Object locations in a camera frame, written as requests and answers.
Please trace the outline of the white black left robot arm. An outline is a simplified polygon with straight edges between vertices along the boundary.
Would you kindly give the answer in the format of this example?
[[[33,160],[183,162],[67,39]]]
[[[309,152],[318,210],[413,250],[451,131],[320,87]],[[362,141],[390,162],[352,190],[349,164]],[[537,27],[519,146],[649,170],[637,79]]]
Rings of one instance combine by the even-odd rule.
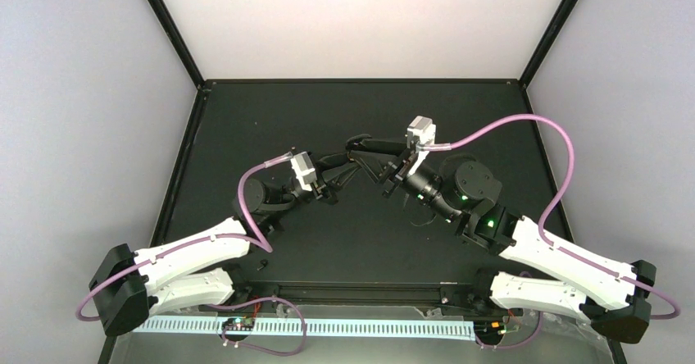
[[[100,322],[104,334],[127,334],[152,316],[199,305],[220,306],[238,290],[221,263],[259,249],[272,253],[270,234],[299,205],[330,202],[357,172],[344,154],[316,158],[288,152],[246,171],[232,216],[171,243],[111,248],[78,305],[80,321]]]

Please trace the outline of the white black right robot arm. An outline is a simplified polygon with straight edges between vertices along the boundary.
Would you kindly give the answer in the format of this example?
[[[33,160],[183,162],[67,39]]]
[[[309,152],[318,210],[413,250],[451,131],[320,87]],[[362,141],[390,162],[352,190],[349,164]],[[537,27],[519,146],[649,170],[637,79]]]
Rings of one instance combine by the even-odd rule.
[[[383,185],[385,197],[402,189],[435,216],[455,223],[463,243],[543,273],[534,280],[479,271],[477,284],[466,292],[474,312],[528,308],[586,322],[621,343],[643,338],[652,314],[647,298],[656,278],[653,264],[616,262],[541,229],[498,201],[501,182],[472,156],[449,157],[434,170],[402,140],[364,135],[350,139],[346,149],[352,162]]]

